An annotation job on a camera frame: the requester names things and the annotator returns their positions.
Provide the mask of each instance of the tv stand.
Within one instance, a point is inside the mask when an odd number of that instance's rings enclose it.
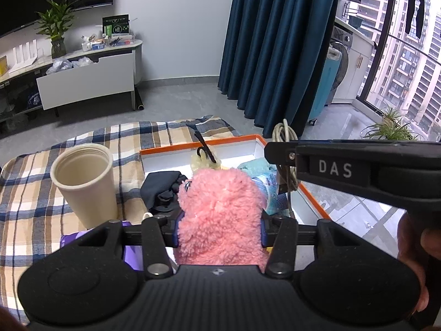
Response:
[[[45,75],[54,62],[50,56],[40,57],[32,65],[15,72],[6,72],[0,77],[0,93],[7,93],[9,89],[34,80],[38,85],[42,105],[19,112],[1,113],[0,122],[41,108],[46,110],[122,92],[131,92],[131,105],[133,110],[137,110],[136,102],[142,105],[140,96],[136,96],[136,85],[142,77],[141,48],[142,41],[136,39],[130,45],[87,52],[78,50],[63,58],[76,61],[87,56],[96,63],[50,75]]]

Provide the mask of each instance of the plaid tablecloth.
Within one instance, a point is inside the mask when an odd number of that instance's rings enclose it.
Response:
[[[144,172],[139,151],[159,146],[196,142],[188,125],[206,139],[239,133],[220,118],[173,122],[137,122],[94,130],[46,150],[11,159],[0,175],[0,305],[20,322],[28,319],[17,298],[17,283],[32,263],[56,251],[62,234],[84,230],[49,171],[66,149],[99,143],[113,153],[113,175],[120,219],[140,222],[146,207],[140,197]]]

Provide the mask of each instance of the plush toy eye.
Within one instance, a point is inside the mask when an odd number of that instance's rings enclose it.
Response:
[[[190,185],[191,185],[191,180],[188,180],[185,182],[185,185],[184,185],[185,191],[188,191],[188,188],[190,187]]]

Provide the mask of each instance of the yellow object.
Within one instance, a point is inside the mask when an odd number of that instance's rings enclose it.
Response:
[[[0,58],[0,76],[3,76],[7,72],[7,58],[3,56]]]
[[[190,167],[193,174],[195,174],[199,169],[220,169],[221,168],[221,162],[214,154],[213,150],[211,150],[211,153],[213,154],[214,159],[217,163],[213,163],[210,159],[210,157],[207,157],[207,155],[204,153],[203,150],[200,151],[201,156],[197,155],[197,153],[193,154],[191,156],[190,160]]]

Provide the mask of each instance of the cable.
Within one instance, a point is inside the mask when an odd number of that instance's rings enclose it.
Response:
[[[288,121],[286,119],[283,120],[283,123],[278,123],[273,129],[272,135],[273,142],[289,142],[289,141],[297,141],[297,135],[295,131],[288,126]],[[295,175],[295,167],[290,167],[287,165],[277,165],[277,184],[286,184],[288,188],[287,198],[288,198],[288,209],[289,215],[291,218],[295,219],[294,211],[291,206],[291,192],[296,191],[299,187],[299,181],[297,180],[297,176]]]

